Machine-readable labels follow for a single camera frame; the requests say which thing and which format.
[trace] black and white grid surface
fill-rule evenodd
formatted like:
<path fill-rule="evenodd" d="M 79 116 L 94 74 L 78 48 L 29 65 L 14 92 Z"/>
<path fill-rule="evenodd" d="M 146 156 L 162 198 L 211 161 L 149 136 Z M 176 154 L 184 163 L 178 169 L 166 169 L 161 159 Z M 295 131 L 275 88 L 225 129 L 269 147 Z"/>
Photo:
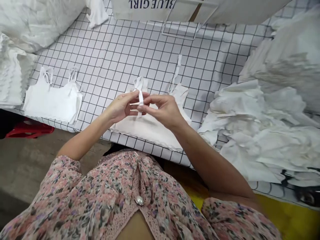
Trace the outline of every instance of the black and white grid surface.
<path fill-rule="evenodd" d="M 115 20 L 111 1 L 104 0 L 110 19 L 94 29 L 88 27 L 84 9 L 70 28 L 49 48 L 40 50 L 29 85 L 36 83 L 41 66 L 54 67 L 54 87 L 68 82 L 69 69 L 78 67 L 77 81 L 84 95 L 78 121 L 68 124 L 45 118 L 34 118 L 55 128 L 70 132 L 84 130 L 119 94 L 131 89 L 138 76 L 149 79 L 150 94 L 167 94 L 178 54 L 182 62 L 176 83 L 189 88 L 184 111 L 192 119 L 197 130 L 206 116 L 214 93 L 238 81 L 252 49 L 269 37 L 270 25 L 278 18 L 310 9 L 316 0 L 293 0 L 273 17 L 258 26 L 207 25 L 203 26 L 194 41 L 167 37 L 161 34 L 159 22 Z M 192 36 L 193 23 L 171 23 L 166 31 Z M 14 109 L 23 115 L 21 109 Z M 144 151 L 192 168 L 184 153 L 172 152 L 140 138 L 119 133 L 105 132 L 103 139 Z M 217 145 L 227 139 L 219 136 Z M 250 183 L 252 189 L 275 198 L 293 201 L 293 191 L 279 185 L 261 182 Z"/>

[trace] floral blouse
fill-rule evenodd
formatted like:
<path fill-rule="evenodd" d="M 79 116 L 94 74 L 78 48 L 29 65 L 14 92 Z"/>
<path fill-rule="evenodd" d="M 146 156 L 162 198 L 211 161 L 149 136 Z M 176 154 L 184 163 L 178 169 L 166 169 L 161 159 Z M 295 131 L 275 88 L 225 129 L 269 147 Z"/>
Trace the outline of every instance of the floral blouse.
<path fill-rule="evenodd" d="M 115 239 L 138 210 L 155 239 L 280 239 L 264 215 L 235 202 L 208 198 L 201 213 L 153 157 L 134 150 L 102 157 L 86 176 L 78 161 L 57 157 L 31 205 L 0 239 Z"/>

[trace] sleeve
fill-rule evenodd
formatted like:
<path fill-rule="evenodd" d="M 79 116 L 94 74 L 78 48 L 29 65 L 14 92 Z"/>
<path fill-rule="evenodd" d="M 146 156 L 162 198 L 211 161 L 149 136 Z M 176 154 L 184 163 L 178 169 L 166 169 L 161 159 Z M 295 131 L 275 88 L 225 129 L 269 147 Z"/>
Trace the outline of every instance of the sleeve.
<path fill-rule="evenodd" d="M 281 239 L 268 218 L 245 205 L 207 198 L 201 211 L 221 239 Z"/>
<path fill-rule="evenodd" d="M 50 197 L 65 197 L 83 178 L 80 162 L 67 156 L 57 157 L 40 185 L 32 204 Z"/>
<path fill-rule="evenodd" d="M 57 157 L 51 164 L 31 205 L 2 229 L 0 239 L 35 239 L 32 234 L 44 224 L 46 219 L 52 217 L 58 204 L 65 199 L 82 177 L 78 161 L 67 156 Z"/>

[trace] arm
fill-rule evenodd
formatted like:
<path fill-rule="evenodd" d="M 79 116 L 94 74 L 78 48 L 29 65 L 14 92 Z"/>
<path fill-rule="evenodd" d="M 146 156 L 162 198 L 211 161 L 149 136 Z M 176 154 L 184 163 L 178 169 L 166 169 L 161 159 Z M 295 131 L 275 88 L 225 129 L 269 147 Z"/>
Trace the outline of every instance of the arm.
<path fill-rule="evenodd" d="M 137 111 L 131 111 L 136 109 L 137 105 L 130 105 L 139 102 L 138 94 L 139 91 L 119 95 L 85 130 L 66 142 L 57 157 L 66 155 L 79 161 L 114 123 L 126 116 L 138 114 Z"/>
<path fill-rule="evenodd" d="M 146 105 L 138 107 L 138 110 L 151 114 L 173 132 L 192 166 L 209 187 L 212 197 L 243 203 L 260 210 L 247 181 L 187 124 L 172 96 L 152 95 L 144 103 L 155 103 L 158 106 L 158 110 Z"/>

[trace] forearm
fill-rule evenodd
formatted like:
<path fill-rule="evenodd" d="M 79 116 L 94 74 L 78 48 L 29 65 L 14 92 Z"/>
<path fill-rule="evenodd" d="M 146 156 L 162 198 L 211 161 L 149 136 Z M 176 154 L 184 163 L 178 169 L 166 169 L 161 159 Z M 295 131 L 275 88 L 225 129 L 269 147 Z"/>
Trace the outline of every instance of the forearm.
<path fill-rule="evenodd" d="M 238 170 L 210 147 L 194 129 L 182 124 L 172 132 L 211 191 L 254 198 L 253 191 Z"/>
<path fill-rule="evenodd" d="M 112 124 L 108 112 L 104 111 L 85 130 L 66 142 L 57 156 L 66 155 L 79 161 Z"/>

